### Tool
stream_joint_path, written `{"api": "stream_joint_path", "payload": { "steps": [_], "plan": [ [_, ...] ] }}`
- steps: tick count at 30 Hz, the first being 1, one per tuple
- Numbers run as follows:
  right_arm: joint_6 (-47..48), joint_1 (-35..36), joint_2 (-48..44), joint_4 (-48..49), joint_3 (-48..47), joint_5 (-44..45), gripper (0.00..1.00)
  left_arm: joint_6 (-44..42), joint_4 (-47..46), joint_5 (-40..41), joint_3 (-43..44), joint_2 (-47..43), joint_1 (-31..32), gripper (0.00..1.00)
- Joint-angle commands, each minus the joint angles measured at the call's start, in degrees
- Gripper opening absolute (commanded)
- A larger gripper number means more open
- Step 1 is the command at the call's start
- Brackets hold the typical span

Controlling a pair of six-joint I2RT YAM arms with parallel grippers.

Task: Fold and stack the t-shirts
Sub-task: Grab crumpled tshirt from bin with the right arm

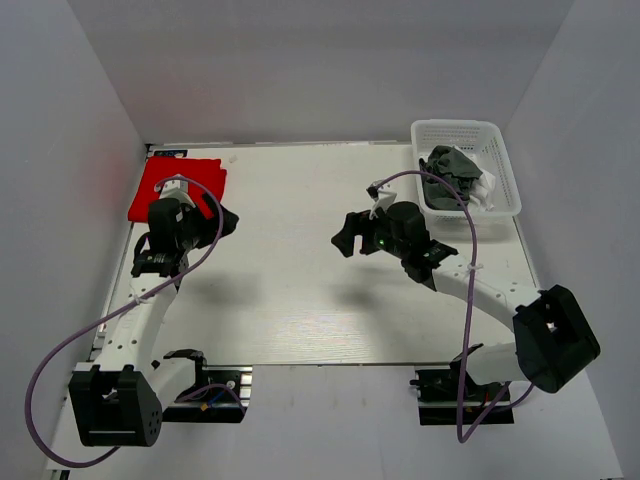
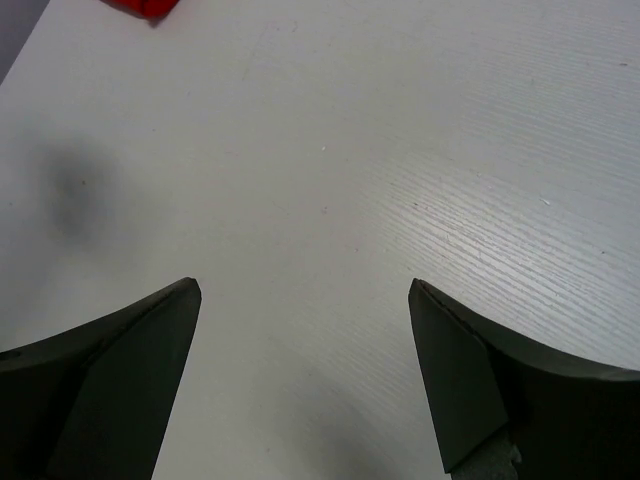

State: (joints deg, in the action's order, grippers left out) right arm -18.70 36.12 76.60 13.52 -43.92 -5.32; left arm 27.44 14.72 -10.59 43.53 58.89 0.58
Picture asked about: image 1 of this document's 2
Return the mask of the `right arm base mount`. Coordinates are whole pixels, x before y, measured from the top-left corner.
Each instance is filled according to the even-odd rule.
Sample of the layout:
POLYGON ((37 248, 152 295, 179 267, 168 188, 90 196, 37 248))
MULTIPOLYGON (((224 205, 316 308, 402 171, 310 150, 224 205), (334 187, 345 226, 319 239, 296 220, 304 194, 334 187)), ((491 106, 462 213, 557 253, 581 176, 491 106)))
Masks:
MULTIPOLYGON (((416 370, 409 381, 417 394, 418 414, 421 426, 455 426, 457 409, 458 377, 449 368, 427 368, 416 370)), ((465 382, 463 395, 463 424, 470 426, 498 396, 503 384, 490 383, 476 385, 472 380, 465 382)), ((483 419, 482 425, 509 425, 514 423, 514 415, 509 408, 510 393, 505 393, 491 412, 483 419)))

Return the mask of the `white t-shirt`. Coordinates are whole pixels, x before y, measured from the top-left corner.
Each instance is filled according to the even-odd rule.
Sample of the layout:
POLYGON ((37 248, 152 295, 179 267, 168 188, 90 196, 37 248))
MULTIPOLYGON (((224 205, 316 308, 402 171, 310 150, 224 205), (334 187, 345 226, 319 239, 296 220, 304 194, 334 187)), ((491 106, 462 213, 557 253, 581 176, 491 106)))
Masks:
POLYGON ((496 189, 496 177, 489 171, 482 169, 479 178, 472 182, 469 193, 469 204, 480 212, 494 209, 494 192, 496 189))

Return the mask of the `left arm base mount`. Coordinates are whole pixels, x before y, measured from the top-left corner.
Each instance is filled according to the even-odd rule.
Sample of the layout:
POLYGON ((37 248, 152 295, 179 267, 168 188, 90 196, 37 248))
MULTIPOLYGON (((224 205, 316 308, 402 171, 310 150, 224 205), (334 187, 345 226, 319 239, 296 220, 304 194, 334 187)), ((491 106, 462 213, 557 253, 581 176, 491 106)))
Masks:
POLYGON ((251 396, 251 366, 211 365, 204 353, 195 349, 170 351, 153 365, 160 368, 173 360, 189 362, 194 383, 164 410, 164 422, 237 424, 244 419, 251 396))

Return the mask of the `dark grey t-shirt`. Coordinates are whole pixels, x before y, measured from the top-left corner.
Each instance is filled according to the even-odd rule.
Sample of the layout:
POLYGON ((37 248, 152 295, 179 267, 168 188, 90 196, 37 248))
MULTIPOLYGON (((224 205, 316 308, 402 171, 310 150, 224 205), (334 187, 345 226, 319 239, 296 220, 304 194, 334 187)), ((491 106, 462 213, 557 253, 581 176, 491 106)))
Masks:
MULTIPOLYGON (((483 171, 464 153, 455 147, 438 145, 427 159, 418 160, 419 169, 443 179, 463 201, 469 204, 474 184, 479 181, 483 171)), ((462 207, 451 191, 431 177, 422 178, 423 194, 426 204, 434 210, 456 210, 462 207)))

